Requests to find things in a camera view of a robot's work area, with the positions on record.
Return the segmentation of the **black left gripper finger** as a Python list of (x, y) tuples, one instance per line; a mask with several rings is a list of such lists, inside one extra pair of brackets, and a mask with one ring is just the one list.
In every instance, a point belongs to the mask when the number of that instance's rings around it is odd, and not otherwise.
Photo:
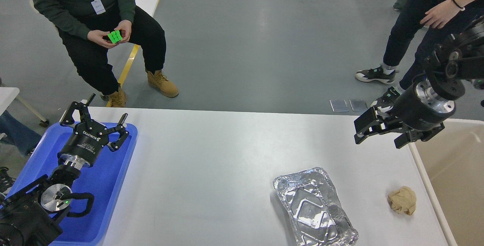
[[(128, 117), (127, 113), (124, 113), (121, 118), (119, 119), (119, 122), (116, 124), (115, 127), (107, 128), (104, 127), (104, 129), (101, 131), (101, 146), (109, 148), (110, 151), (115, 152), (121, 148), (123, 143), (126, 141), (127, 137), (129, 136), (129, 132), (127, 131), (126, 127), (126, 119)], [(117, 133), (119, 134), (119, 137), (114, 140), (110, 141), (109, 136), (111, 134)]]
[(93, 120), (88, 111), (88, 106), (95, 96), (96, 94), (93, 93), (86, 102), (72, 102), (59, 120), (59, 124), (63, 127), (71, 127), (74, 124), (73, 113), (77, 110), (80, 115), (80, 122), (85, 122), (88, 127), (92, 127)]

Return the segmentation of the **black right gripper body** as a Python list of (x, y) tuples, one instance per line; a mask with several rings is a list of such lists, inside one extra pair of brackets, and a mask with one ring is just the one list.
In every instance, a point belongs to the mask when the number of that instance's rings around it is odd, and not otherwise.
[(427, 131), (444, 127), (443, 121), (454, 115), (455, 111), (455, 102), (439, 96), (430, 81), (425, 80), (414, 83), (401, 94), (390, 112), (402, 121), (405, 133), (412, 129)]

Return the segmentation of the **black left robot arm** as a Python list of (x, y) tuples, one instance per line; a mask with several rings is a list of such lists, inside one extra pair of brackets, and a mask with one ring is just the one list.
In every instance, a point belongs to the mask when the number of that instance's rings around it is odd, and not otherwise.
[(47, 129), (1, 202), (2, 246), (97, 244), (107, 230), (138, 135), (123, 114), (94, 120), (72, 102)]

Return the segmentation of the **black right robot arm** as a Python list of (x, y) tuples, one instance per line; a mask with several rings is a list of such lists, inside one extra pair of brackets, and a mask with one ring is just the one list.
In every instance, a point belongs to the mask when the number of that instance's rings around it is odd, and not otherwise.
[(449, 35), (425, 58), (426, 79), (414, 81), (404, 93), (393, 87), (355, 121), (355, 143), (373, 135), (399, 133), (396, 148), (418, 140), (428, 141), (444, 129), (444, 120), (455, 113), (455, 100), (465, 94), (462, 80), (483, 89), (483, 17), (476, 19), (461, 34)]

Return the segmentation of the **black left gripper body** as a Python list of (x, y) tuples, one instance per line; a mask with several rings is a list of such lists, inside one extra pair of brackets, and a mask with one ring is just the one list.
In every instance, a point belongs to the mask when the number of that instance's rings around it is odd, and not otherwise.
[(93, 167), (104, 145), (107, 145), (107, 127), (97, 121), (91, 125), (79, 122), (65, 146), (57, 154), (58, 164), (74, 162), (74, 167)]

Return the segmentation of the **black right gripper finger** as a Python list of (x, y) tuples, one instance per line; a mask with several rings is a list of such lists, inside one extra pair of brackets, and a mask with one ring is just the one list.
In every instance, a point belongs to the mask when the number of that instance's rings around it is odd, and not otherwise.
[(444, 128), (445, 127), (434, 127), (427, 131), (418, 131), (418, 130), (412, 129), (408, 132), (401, 134), (399, 137), (394, 139), (395, 147), (400, 149), (409, 143), (416, 142), (419, 140), (422, 142), (427, 142), (430, 139), (432, 139), (434, 136), (436, 136), (438, 133), (440, 133)]
[(354, 140), (361, 144), (369, 136), (383, 135), (402, 130), (402, 121), (390, 112), (382, 112), (377, 107), (370, 107), (355, 121)]

